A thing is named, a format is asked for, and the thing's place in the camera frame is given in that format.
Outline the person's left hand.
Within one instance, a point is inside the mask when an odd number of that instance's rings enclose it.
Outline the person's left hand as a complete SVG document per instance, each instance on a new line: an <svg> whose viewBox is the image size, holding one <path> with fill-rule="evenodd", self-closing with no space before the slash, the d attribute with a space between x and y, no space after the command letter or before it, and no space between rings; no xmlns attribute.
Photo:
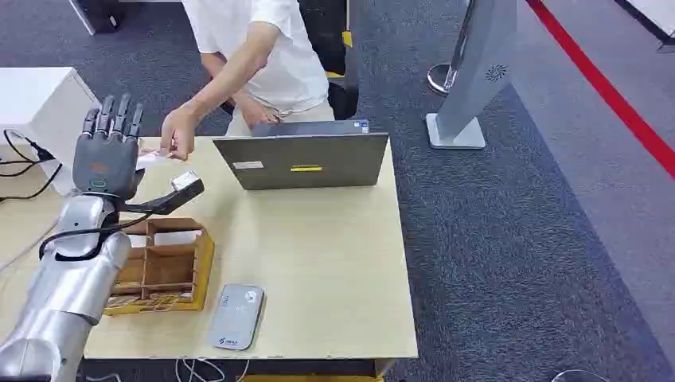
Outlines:
<svg viewBox="0 0 675 382"><path fill-rule="evenodd" d="M159 151L186 161L194 150L195 130L202 116L187 104L172 110L164 119Z"/></svg>

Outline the robot left hand grey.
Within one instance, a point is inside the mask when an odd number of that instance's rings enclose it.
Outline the robot left hand grey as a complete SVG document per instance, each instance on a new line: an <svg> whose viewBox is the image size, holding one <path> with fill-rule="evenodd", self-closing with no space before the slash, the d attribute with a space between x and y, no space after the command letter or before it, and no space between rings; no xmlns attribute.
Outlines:
<svg viewBox="0 0 675 382"><path fill-rule="evenodd" d="M102 193L122 201L135 195L142 180L136 166L143 105L130 109L131 105L129 93L119 100L109 95L101 107L86 114L72 168L73 182L82 193Z"/></svg>

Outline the person's right hand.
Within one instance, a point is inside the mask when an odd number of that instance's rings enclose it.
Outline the person's right hand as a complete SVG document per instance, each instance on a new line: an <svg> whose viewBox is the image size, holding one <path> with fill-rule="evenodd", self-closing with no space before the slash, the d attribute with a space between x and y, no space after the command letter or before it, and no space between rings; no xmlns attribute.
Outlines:
<svg viewBox="0 0 675 382"><path fill-rule="evenodd" d="M274 109L264 106L260 101L245 92L237 93L232 98L236 104L239 117L247 127L253 127L261 123L281 122L280 116Z"/></svg>

